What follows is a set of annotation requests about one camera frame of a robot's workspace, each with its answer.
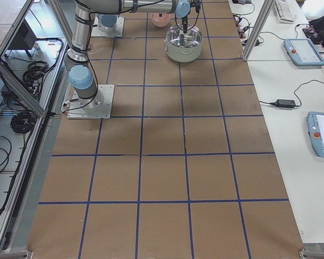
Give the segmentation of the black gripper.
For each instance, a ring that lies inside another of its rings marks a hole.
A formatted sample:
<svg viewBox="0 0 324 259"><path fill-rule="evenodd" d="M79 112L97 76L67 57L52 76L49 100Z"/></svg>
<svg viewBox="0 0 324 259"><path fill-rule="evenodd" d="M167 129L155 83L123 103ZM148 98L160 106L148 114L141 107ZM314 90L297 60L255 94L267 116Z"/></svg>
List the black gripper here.
<svg viewBox="0 0 324 259"><path fill-rule="evenodd" d="M196 13L200 12L200 5L201 5L201 0L190 0L190 6L192 8L196 8ZM182 26L183 26L183 33L186 33L188 30L188 18L187 16L183 17L181 19L182 21Z"/></svg>

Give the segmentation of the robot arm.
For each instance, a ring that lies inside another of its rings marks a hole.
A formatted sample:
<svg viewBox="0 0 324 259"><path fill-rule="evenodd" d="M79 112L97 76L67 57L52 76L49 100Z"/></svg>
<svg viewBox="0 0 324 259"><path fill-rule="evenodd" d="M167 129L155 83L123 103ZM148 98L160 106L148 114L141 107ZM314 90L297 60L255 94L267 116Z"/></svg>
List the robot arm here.
<svg viewBox="0 0 324 259"><path fill-rule="evenodd" d="M188 30L187 16L192 8L198 13L200 1L75 1L76 26L71 49L65 58L69 81L78 95L79 110L97 108L102 103L97 76L88 57L95 15L116 16L122 13L168 13L181 18L183 31Z"/></svg>
<svg viewBox="0 0 324 259"><path fill-rule="evenodd" d="M112 32L117 24L116 15L98 15L98 28L102 32Z"/></svg>

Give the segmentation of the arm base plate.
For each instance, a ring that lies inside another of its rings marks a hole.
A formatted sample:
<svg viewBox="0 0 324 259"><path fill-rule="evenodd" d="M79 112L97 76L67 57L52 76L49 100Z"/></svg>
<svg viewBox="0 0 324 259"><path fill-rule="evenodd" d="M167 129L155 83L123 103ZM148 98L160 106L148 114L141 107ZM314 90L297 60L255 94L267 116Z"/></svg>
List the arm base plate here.
<svg viewBox="0 0 324 259"><path fill-rule="evenodd" d="M89 101L85 102L78 98L76 91L73 91L73 99L77 99L70 104L70 111L67 113L68 119L110 119L112 102L114 96L114 85L99 85L95 99L82 108Z"/></svg>
<svg viewBox="0 0 324 259"><path fill-rule="evenodd" d="M98 15L95 18L95 23L92 29L91 36L92 37L104 37L104 38L120 38L123 36L123 28L124 28L124 17L117 16L117 24L115 29L112 32L102 32L98 28Z"/></svg>

